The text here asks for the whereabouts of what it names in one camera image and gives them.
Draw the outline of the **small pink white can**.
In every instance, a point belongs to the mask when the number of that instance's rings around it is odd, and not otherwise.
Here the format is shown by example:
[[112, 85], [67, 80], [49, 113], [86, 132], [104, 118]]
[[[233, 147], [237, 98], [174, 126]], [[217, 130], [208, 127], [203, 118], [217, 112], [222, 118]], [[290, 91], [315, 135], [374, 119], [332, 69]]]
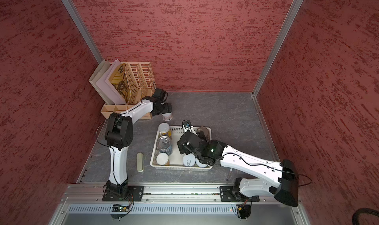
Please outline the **small pink white can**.
[[171, 121], [172, 118], [173, 118], [173, 113], [172, 112], [171, 113], [163, 113], [162, 114], [162, 119], [164, 121]]

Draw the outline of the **dark can brown lid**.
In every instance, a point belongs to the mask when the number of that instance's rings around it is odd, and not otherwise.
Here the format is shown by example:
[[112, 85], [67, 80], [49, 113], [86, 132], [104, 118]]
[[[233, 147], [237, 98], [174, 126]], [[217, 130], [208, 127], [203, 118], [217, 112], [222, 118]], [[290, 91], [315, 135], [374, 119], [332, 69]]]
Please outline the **dark can brown lid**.
[[199, 127], [197, 130], [196, 130], [196, 134], [199, 138], [209, 142], [210, 138], [209, 138], [209, 130], [208, 128], [204, 127], [204, 126], [201, 126]]

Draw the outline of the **tall yellow blue can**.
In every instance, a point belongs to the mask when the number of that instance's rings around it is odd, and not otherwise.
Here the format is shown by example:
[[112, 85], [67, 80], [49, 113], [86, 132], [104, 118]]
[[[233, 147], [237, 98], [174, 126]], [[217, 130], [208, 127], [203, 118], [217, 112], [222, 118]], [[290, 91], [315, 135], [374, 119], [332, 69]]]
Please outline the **tall yellow blue can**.
[[158, 131], [159, 131], [160, 137], [167, 136], [169, 138], [172, 138], [171, 128], [170, 128], [170, 125], [168, 123], [165, 123], [165, 122], [161, 123], [159, 125]]

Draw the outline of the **blue can pink lid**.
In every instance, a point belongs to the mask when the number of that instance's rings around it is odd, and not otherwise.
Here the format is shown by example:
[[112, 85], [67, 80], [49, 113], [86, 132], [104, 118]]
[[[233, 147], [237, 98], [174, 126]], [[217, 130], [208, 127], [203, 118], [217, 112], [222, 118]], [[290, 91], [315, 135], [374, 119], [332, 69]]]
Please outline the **blue can pink lid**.
[[161, 136], [158, 138], [157, 147], [160, 153], [170, 156], [173, 153], [173, 146], [169, 136]]

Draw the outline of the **white plastic basket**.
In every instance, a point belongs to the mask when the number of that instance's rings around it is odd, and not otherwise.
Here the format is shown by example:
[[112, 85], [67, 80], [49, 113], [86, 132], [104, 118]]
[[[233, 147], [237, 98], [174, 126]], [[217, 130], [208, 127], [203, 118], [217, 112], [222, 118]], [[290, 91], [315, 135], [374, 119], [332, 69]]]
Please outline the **white plastic basket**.
[[150, 166], [155, 169], [162, 170], [186, 170], [186, 171], [208, 171], [212, 169], [212, 166], [199, 167], [195, 163], [192, 167], [185, 166], [183, 164], [183, 157], [185, 154], [180, 154], [180, 151], [177, 146], [177, 141], [181, 138], [184, 131], [181, 126], [170, 126], [172, 131], [172, 147], [173, 153], [169, 156], [169, 165], [160, 165], [157, 163], [157, 156], [159, 154], [158, 150], [158, 139], [160, 137], [159, 130], [157, 130], [155, 143], [152, 151], [152, 157], [150, 161]]

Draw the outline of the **small green can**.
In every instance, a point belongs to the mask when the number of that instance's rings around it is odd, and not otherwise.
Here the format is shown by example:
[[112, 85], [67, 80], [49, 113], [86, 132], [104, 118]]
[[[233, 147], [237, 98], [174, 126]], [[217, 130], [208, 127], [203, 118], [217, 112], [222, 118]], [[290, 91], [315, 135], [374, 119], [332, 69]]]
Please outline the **small green can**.
[[197, 160], [196, 159], [196, 165], [198, 166], [198, 167], [200, 167], [200, 168], [206, 168], [208, 165], [207, 164], [203, 164], [203, 163], [200, 163], [200, 161], [199, 160]]

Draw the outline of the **yellow can white lid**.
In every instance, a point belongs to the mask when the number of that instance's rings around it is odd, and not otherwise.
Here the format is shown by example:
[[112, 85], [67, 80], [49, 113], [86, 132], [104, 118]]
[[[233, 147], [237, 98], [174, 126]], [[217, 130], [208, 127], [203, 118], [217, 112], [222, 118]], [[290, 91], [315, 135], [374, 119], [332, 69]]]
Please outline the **yellow can white lid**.
[[159, 153], [156, 157], [157, 164], [160, 166], [169, 166], [169, 155], [167, 153]]

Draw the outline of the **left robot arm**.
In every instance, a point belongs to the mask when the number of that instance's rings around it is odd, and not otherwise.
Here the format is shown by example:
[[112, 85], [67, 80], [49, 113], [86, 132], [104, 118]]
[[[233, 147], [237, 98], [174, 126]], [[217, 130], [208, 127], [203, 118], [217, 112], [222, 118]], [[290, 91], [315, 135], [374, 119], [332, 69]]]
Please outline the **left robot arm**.
[[104, 187], [103, 201], [127, 201], [132, 198], [133, 194], [128, 189], [127, 152], [134, 137], [134, 123], [148, 113], [172, 113], [172, 105], [159, 97], [147, 96], [131, 109], [109, 116], [104, 138], [111, 154], [111, 170]]

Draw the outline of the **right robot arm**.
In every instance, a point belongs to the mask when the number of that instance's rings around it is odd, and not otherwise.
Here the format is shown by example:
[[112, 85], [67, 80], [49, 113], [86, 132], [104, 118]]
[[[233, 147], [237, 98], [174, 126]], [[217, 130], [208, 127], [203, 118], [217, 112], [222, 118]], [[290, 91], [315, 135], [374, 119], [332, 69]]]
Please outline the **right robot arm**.
[[219, 162], [222, 167], [236, 169], [262, 180], [258, 189], [250, 179], [237, 179], [237, 194], [244, 197], [257, 196], [258, 192], [273, 195], [278, 202], [298, 206], [299, 174], [290, 160], [269, 161], [245, 154], [232, 146], [217, 140], [206, 140], [197, 134], [185, 132], [177, 141], [178, 149], [186, 155], [193, 154], [202, 164], [213, 166]]

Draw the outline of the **beige desk file organizer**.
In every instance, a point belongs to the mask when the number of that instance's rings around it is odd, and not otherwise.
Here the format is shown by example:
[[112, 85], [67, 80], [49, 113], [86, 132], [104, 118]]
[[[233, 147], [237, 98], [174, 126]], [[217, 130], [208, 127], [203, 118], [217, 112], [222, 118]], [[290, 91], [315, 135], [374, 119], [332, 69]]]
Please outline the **beige desk file organizer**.
[[103, 105], [101, 114], [108, 119], [112, 113], [123, 113], [132, 109], [143, 97], [152, 96], [156, 82], [152, 65], [149, 62], [121, 62], [125, 64], [125, 72], [130, 88], [130, 97], [126, 105]]

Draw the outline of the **yellow patterned book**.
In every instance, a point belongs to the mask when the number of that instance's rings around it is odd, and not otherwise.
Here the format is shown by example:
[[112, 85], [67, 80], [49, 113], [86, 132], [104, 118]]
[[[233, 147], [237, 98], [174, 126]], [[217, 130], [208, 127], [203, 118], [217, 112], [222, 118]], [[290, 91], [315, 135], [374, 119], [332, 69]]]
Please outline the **yellow patterned book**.
[[126, 104], [130, 97], [125, 67], [125, 64], [122, 64], [119, 60], [115, 60], [111, 65], [112, 70], [107, 77], [107, 81], [110, 83], [112, 90], [117, 94], [119, 102], [122, 101], [122, 104]]

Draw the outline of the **yellow marker pen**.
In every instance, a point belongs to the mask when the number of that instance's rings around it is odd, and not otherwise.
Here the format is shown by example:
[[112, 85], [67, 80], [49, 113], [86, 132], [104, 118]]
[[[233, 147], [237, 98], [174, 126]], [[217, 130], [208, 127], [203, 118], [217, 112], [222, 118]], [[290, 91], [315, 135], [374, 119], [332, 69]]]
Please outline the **yellow marker pen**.
[[227, 178], [226, 178], [226, 181], [229, 181], [229, 180], [230, 180], [231, 175], [232, 175], [232, 171], [233, 171], [233, 169], [230, 168], [229, 173], [228, 173], [228, 176], [227, 176]]

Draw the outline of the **olive pencil case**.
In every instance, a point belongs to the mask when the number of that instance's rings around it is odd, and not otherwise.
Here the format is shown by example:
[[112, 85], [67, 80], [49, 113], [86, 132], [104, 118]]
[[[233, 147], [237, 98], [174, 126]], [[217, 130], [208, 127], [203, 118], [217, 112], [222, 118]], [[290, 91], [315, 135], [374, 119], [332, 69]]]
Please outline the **olive pencil case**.
[[141, 152], [137, 154], [136, 168], [139, 173], [144, 171], [144, 155]]

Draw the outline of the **lilac folder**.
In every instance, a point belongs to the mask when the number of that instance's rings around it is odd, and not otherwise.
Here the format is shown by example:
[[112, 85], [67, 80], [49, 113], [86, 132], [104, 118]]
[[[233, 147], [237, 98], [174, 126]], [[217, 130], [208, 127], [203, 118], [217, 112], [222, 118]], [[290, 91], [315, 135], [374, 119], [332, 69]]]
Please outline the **lilac folder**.
[[104, 59], [99, 64], [97, 73], [91, 81], [107, 105], [126, 105], [125, 97], [117, 90], [120, 83], [125, 84], [119, 76], [119, 68], [123, 70], [118, 59], [113, 63]]

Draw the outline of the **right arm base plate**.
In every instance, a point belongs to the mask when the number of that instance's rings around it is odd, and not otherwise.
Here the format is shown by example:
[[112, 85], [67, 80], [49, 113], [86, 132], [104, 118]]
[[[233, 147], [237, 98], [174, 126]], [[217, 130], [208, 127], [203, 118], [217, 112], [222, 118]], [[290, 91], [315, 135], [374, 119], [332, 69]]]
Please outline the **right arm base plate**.
[[247, 197], [232, 186], [220, 186], [220, 197], [222, 202], [244, 202]]

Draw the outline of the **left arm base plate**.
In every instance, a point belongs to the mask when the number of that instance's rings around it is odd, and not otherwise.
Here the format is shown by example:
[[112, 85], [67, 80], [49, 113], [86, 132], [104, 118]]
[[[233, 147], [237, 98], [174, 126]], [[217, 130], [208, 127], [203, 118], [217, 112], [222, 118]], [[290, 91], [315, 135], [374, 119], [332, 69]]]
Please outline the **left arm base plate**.
[[102, 201], [106, 202], [132, 202], [142, 201], [142, 196], [144, 194], [144, 186], [128, 186], [127, 188], [123, 188], [123, 192], [125, 195], [117, 194], [114, 190], [110, 188], [105, 188]]

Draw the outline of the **aluminium front rail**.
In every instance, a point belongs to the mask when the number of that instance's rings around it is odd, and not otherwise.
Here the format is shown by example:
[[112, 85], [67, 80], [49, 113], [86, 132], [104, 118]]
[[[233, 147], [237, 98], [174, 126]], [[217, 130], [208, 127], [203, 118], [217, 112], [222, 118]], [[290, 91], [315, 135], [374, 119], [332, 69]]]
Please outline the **aluminium front rail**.
[[[229, 204], [221, 200], [217, 183], [146, 183], [141, 200], [136, 204]], [[68, 185], [61, 204], [115, 204], [115, 201], [103, 201], [102, 184]]]

